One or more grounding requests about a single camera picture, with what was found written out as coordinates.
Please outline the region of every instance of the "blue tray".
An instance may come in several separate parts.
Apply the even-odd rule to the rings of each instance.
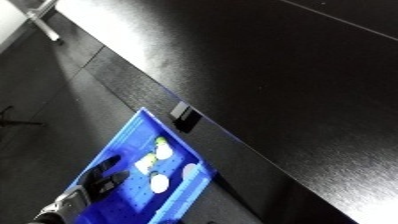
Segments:
[[[170,180],[167,191],[155,194],[150,189],[149,176],[140,172],[134,164],[153,152],[158,136],[167,139],[174,154],[169,159],[157,161],[151,168]],[[130,170],[130,177],[109,197],[83,212],[76,224],[176,223],[216,173],[191,147],[145,108],[135,114],[85,170],[113,155],[121,155],[122,159],[107,173]],[[182,170],[190,163],[196,166],[183,179]]]

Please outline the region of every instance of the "robotic hand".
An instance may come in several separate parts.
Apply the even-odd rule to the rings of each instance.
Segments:
[[[90,168],[79,178],[77,185],[66,190],[55,202],[44,207],[30,224],[72,224],[89,205],[107,197],[130,175],[121,171],[103,177],[103,172],[113,167],[120,156],[113,156]]]

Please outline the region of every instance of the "dark table surface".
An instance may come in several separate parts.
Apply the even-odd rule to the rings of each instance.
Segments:
[[[280,1],[58,9],[356,221],[398,222],[394,38]]]

